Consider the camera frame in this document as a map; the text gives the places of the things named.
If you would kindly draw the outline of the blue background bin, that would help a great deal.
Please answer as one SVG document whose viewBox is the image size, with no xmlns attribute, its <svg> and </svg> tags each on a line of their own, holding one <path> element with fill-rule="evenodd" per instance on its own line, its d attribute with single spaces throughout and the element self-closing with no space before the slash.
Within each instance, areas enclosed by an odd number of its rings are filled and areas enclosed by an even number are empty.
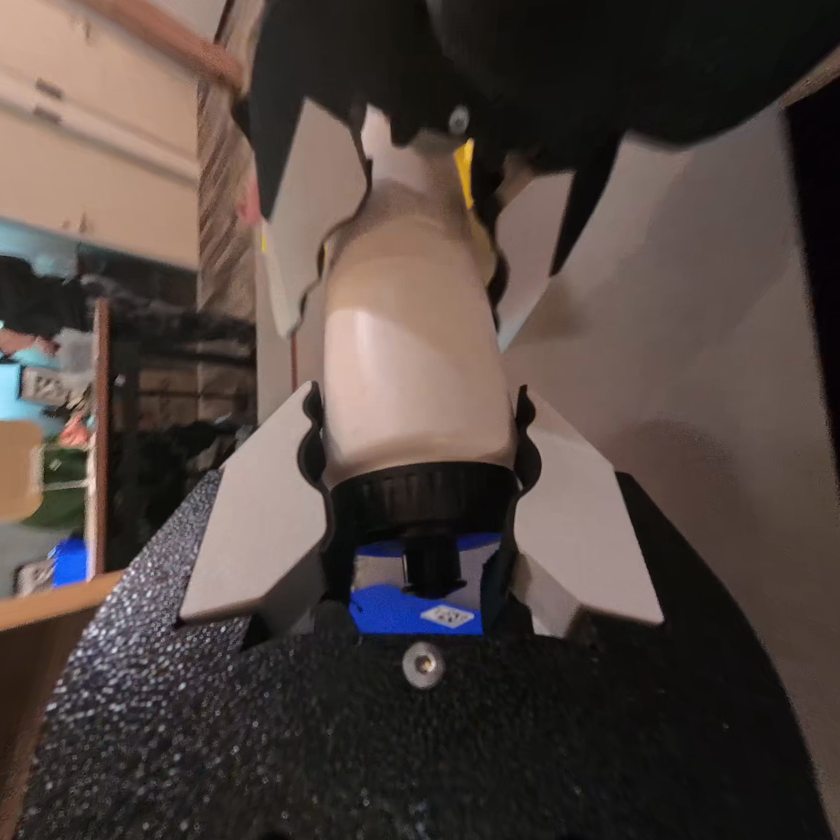
<svg viewBox="0 0 840 840">
<path fill-rule="evenodd" d="M 84 538 L 71 535 L 49 552 L 54 589 L 88 581 L 88 547 Z"/>
</svg>

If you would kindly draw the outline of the blue plastic bin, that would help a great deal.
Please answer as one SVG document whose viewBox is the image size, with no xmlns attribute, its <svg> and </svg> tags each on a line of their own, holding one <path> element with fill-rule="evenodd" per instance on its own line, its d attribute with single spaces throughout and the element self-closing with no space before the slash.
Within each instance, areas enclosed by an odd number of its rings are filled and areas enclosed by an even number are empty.
<svg viewBox="0 0 840 840">
<path fill-rule="evenodd" d="M 482 636 L 480 579 L 500 540 L 494 533 L 459 538 L 458 558 L 465 586 L 437 599 L 408 591 L 401 544 L 363 546 L 354 557 L 350 596 L 350 613 L 356 626 L 366 635 Z"/>
</svg>

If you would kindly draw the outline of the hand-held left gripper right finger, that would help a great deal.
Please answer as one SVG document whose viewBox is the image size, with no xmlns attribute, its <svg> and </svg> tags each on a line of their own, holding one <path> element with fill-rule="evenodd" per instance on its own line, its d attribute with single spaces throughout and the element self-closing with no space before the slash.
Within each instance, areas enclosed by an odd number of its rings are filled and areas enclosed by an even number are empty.
<svg viewBox="0 0 840 840">
<path fill-rule="evenodd" d="M 520 389 L 522 455 L 535 448 L 513 516 L 518 557 L 511 593 L 535 634 L 563 638 L 591 614 L 655 627 L 665 617 L 613 465 L 527 386 Z"/>
</svg>

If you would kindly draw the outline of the white double door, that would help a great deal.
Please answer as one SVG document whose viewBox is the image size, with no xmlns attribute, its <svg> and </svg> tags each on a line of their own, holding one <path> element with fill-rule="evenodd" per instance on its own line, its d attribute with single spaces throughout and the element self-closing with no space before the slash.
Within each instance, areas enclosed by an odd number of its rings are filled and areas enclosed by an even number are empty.
<svg viewBox="0 0 840 840">
<path fill-rule="evenodd" d="M 197 83 L 72 2 L 1 2 L 2 219 L 194 270 Z"/>
</svg>

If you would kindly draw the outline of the wooden post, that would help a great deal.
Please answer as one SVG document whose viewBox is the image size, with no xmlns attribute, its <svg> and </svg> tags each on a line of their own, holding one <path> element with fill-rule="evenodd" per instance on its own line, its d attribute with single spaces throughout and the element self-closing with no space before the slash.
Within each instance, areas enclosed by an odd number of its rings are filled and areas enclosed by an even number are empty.
<svg viewBox="0 0 840 840">
<path fill-rule="evenodd" d="M 119 26 L 202 80 L 235 95 L 244 92 L 246 74 L 238 58 L 223 45 L 200 36 L 151 2 L 76 1 L 75 4 Z"/>
</svg>

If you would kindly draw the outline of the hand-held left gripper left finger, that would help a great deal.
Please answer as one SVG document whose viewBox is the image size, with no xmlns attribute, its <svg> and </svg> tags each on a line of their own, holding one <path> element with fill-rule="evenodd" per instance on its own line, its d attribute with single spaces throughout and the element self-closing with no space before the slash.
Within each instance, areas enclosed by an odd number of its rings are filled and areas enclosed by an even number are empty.
<svg viewBox="0 0 840 840">
<path fill-rule="evenodd" d="M 226 461 L 179 618 L 310 624 L 333 514 L 319 385 L 301 385 Z"/>
</svg>

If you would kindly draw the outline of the white bottle with black cap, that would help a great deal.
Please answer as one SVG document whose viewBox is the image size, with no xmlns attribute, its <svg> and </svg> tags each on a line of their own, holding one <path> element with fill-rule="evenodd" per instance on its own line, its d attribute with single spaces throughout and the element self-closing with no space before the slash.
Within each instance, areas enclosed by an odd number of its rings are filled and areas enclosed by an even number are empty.
<svg viewBox="0 0 840 840">
<path fill-rule="evenodd" d="M 328 597 L 347 602 L 358 548 L 397 541 L 409 589 L 463 585 L 457 538 L 504 530 L 518 434 L 487 283 L 452 150 L 362 132 L 371 192 L 329 250 L 324 483 Z"/>
</svg>

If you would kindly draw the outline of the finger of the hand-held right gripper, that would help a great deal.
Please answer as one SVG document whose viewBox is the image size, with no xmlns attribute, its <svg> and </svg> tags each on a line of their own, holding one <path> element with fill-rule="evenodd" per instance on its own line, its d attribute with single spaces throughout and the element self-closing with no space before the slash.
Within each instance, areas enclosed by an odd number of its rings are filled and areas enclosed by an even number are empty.
<svg viewBox="0 0 840 840">
<path fill-rule="evenodd" d="M 333 234 L 361 210 L 370 191 L 359 134 L 305 98 L 270 215 L 263 258 L 276 331 L 290 339 L 323 273 Z"/>
<path fill-rule="evenodd" d="M 476 257 L 486 285 L 497 258 L 507 261 L 507 287 L 496 305 L 501 351 L 508 350 L 550 286 L 573 178 L 571 171 L 535 175 L 528 170 L 507 177 L 500 190 L 506 204 L 497 220 L 496 246 L 476 223 Z"/>
</svg>

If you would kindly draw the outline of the tan backed screen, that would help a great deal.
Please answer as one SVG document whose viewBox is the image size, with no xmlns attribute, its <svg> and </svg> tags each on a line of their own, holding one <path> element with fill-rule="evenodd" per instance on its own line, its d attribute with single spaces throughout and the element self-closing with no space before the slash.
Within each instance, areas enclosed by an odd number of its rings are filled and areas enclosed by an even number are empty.
<svg viewBox="0 0 840 840">
<path fill-rule="evenodd" d="M 1 422 L 1 523 L 17 523 L 40 507 L 44 493 L 44 443 L 29 421 Z"/>
</svg>

